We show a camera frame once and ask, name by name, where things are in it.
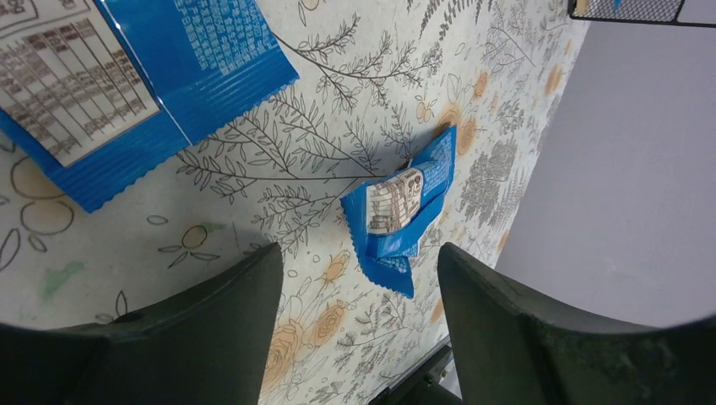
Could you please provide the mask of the blue candy bag long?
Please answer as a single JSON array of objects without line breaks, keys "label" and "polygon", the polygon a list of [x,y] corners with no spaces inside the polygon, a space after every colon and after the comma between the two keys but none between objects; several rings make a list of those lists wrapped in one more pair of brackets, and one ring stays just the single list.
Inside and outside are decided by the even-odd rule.
[{"label": "blue candy bag long", "polygon": [[82,209],[297,80],[254,1],[4,1],[1,129]]}]

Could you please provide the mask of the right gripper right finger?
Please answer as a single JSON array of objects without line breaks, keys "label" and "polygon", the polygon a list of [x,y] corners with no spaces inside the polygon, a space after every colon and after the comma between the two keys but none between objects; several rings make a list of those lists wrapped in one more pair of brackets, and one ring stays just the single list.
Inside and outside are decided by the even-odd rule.
[{"label": "right gripper right finger", "polygon": [[578,309],[454,244],[437,275],[466,404],[712,404],[715,319],[648,327]]}]

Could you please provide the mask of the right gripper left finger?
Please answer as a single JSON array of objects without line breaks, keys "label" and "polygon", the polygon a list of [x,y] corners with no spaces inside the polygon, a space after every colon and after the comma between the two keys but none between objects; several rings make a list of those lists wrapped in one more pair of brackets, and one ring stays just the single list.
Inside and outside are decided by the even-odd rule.
[{"label": "right gripper left finger", "polygon": [[107,324],[1,327],[4,404],[255,404],[283,283],[278,244]]}]

